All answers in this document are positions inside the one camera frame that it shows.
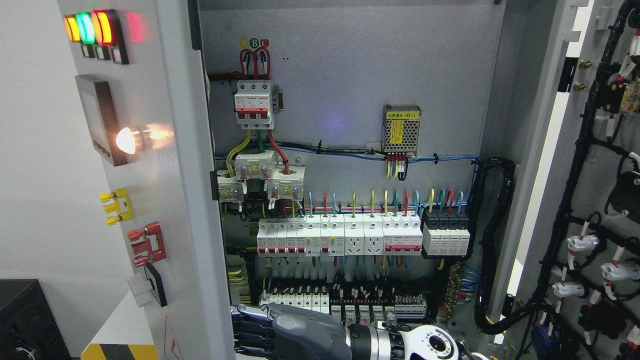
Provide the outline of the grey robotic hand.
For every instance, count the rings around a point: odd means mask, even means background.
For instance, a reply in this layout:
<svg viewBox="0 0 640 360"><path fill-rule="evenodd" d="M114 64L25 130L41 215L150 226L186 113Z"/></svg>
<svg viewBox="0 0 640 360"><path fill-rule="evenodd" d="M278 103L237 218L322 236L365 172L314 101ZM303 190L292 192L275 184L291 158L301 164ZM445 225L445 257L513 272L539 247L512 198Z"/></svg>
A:
<svg viewBox="0 0 640 360"><path fill-rule="evenodd" d="M350 360L346 328L332 316L286 304L231 308L234 350L268 360Z"/></svg>

